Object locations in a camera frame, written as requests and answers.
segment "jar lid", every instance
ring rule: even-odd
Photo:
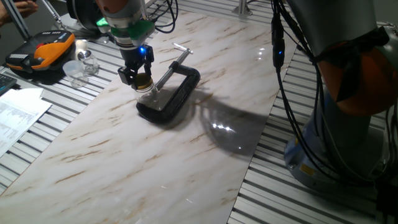
[[[137,90],[145,90],[153,84],[152,77],[146,73],[139,73],[136,76]]]
[[[84,62],[84,61],[90,59],[90,56],[91,56],[91,51],[83,50],[78,53],[77,58]]]

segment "clear plastic container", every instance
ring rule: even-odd
[[[79,88],[88,83],[88,77],[83,69],[83,63],[72,60],[62,67],[72,87]]]
[[[89,50],[83,50],[77,55],[79,61],[83,62],[83,67],[87,75],[97,75],[100,69],[97,58]]]

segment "metal grating table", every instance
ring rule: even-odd
[[[155,11],[157,4],[162,5],[164,1],[158,0],[149,6],[149,14]],[[269,3],[254,2],[249,5],[253,12],[249,17],[239,17],[231,12],[238,4],[238,0],[180,0],[179,8],[225,19],[270,25],[272,9]],[[169,19],[170,14],[166,14],[157,23],[165,24]],[[101,70],[97,76],[90,78],[89,85],[79,90],[70,87],[66,77],[53,85],[46,85],[23,79],[0,67],[0,73],[18,79],[17,84],[21,88],[43,88],[43,100],[53,104],[0,158],[0,194],[117,77],[117,69],[124,64],[118,48],[112,43],[87,44],[97,56]],[[315,69],[298,50],[284,78],[284,86],[297,121],[302,126],[309,119],[313,108]],[[372,118],[371,126],[384,129],[382,114]],[[364,220],[367,218],[375,218],[376,223],[382,223],[382,214],[376,211],[377,193],[373,189],[348,189],[344,193],[325,195],[296,181],[285,168],[283,161],[284,146],[292,135],[279,93],[228,223],[366,223]],[[393,223],[394,219],[387,217],[387,221]]]

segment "glass jar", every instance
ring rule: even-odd
[[[97,58],[89,50],[83,50],[78,55],[79,61],[83,62],[84,70],[87,75],[97,75],[100,70]]]
[[[145,73],[140,73],[136,77],[137,89],[135,96],[138,103],[142,103],[147,107],[160,110],[158,101],[158,91],[152,78]]]

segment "yellow label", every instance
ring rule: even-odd
[[[303,171],[304,173],[310,175],[311,177],[312,177],[313,174],[315,173],[315,170],[314,170],[314,169],[312,169],[311,167],[305,165],[304,163],[301,164],[300,170]]]

